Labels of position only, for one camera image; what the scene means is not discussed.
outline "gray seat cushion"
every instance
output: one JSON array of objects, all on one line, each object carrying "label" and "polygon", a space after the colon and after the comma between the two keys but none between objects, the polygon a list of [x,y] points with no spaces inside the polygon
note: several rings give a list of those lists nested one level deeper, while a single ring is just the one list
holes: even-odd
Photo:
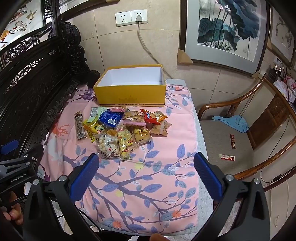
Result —
[{"label": "gray seat cushion", "polygon": [[[254,152],[246,133],[241,133],[218,120],[201,120],[209,163],[218,166],[224,174],[237,174],[253,167]],[[231,148],[230,134],[234,135],[236,149]],[[222,160],[219,154],[235,156],[235,161]]]}]

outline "picture frame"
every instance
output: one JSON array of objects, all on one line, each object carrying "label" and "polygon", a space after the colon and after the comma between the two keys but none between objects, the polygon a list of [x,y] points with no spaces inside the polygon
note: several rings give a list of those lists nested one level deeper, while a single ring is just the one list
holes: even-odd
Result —
[{"label": "picture frame", "polygon": [[46,30],[45,0],[26,1],[1,34],[0,55],[17,43],[44,30]]},{"label": "picture frame", "polygon": [[[243,5],[237,4],[240,9],[236,9],[233,2],[181,0],[179,49],[193,63],[252,75],[260,69],[264,57],[270,31],[270,6],[265,0],[257,0],[259,6],[250,0],[240,1]],[[250,14],[248,18],[242,14],[245,9]],[[247,26],[251,19],[256,21],[249,29],[244,29],[243,25]]]},{"label": "picture frame", "polygon": [[295,38],[276,9],[270,6],[270,12],[271,27],[269,39],[271,48],[267,48],[277,55],[288,68],[294,67],[296,61]]}]

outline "yellow cardboard box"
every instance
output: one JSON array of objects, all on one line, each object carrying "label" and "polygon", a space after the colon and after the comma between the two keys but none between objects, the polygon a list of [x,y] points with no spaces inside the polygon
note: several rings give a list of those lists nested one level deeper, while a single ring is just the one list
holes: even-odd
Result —
[{"label": "yellow cardboard box", "polygon": [[101,106],[164,106],[161,64],[108,68],[94,85]]}]

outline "electrical outlet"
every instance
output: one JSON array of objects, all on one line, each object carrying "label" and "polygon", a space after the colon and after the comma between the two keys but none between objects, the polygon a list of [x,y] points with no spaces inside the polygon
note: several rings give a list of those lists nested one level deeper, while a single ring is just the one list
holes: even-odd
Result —
[{"label": "electrical outlet", "polygon": [[115,14],[116,26],[131,25],[131,11],[118,12]]},{"label": "electrical outlet", "polygon": [[147,9],[142,9],[142,10],[133,10],[133,11],[131,11],[131,22],[132,22],[132,24],[137,23],[136,18],[137,18],[138,15],[140,15],[142,17],[142,22],[141,23],[148,23]]}]

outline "metal screw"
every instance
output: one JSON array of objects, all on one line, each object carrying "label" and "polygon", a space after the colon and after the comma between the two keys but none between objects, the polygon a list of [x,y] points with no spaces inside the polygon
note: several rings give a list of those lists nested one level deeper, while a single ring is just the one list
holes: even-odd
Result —
[{"label": "metal screw", "polygon": [[232,180],[234,179],[234,177],[233,177],[231,174],[227,174],[227,175],[226,175],[226,179],[227,179],[228,181],[232,181]]},{"label": "metal screw", "polygon": [[34,185],[38,185],[38,184],[39,184],[39,179],[35,179],[35,180],[33,181],[33,184],[34,184]]},{"label": "metal screw", "polygon": [[254,178],[254,183],[259,184],[260,183],[260,179],[259,178]]},{"label": "metal screw", "polygon": [[67,180],[67,176],[65,176],[65,175],[62,175],[62,176],[59,177],[60,182],[64,182],[66,180]]}]

